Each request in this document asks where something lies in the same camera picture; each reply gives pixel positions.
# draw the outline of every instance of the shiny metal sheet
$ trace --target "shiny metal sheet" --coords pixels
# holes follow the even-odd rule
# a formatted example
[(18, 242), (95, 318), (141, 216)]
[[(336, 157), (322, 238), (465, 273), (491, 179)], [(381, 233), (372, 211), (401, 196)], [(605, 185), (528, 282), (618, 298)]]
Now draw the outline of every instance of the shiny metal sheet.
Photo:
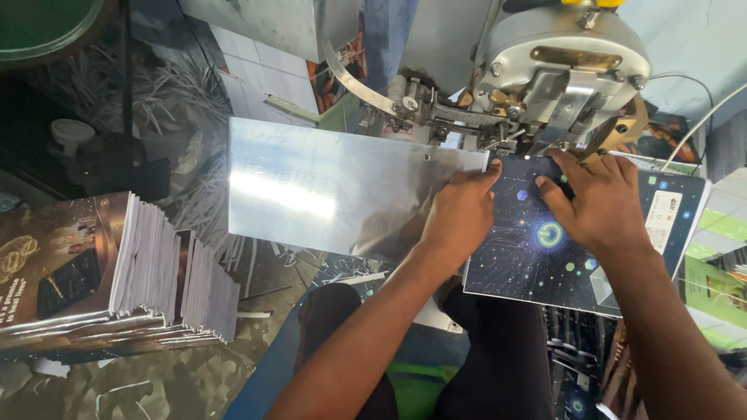
[(433, 196), (486, 152), (232, 117), (229, 231), (333, 253), (399, 261)]

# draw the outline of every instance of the concrete floor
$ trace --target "concrete floor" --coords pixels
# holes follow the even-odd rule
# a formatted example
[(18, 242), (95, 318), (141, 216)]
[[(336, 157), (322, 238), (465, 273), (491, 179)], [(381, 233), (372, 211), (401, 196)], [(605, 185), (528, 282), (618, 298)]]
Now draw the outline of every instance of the concrete floor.
[[(231, 273), (236, 282), (247, 280), (250, 248)], [(67, 379), (34, 373), (0, 400), (0, 419), (221, 419), (326, 258), (304, 252), (302, 261), (285, 267), (269, 242), (258, 241), (257, 250), (249, 295), (291, 287), (240, 303), (240, 310), (273, 314), (239, 319), (232, 343), (122, 357), (102, 368), (96, 362), (74, 365)]]

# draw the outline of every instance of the stack of books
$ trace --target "stack of books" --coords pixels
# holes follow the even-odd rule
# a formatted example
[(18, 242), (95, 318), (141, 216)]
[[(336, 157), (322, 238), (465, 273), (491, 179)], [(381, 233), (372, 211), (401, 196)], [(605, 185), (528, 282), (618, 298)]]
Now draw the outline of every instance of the stack of books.
[(0, 361), (226, 343), (239, 285), (132, 193), (0, 214)]

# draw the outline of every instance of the black pants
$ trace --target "black pants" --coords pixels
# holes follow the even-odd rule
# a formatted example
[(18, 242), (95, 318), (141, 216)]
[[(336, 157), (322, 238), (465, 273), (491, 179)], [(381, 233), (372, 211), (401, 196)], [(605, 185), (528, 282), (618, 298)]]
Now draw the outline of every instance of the black pants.
[[(295, 369), (358, 307), (350, 285), (309, 293), (301, 306), (301, 343)], [(467, 359), (438, 397), (432, 419), (552, 419), (554, 417), (542, 309), (533, 303), (449, 293), (445, 312), (467, 330)], [(396, 419), (394, 389), (382, 377), (358, 419)]]

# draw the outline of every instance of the brass plate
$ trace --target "brass plate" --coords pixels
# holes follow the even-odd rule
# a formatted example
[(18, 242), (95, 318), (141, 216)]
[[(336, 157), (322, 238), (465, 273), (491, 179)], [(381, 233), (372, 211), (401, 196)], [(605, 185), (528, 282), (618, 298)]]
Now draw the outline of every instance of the brass plate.
[(552, 64), (564, 64), (573, 67), (591, 67), (611, 70), (622, 63), (622, 56), (601, 54), (600, 52), (582, 51), (580, 49), (538, 46), (530, 54), (532, 60)]

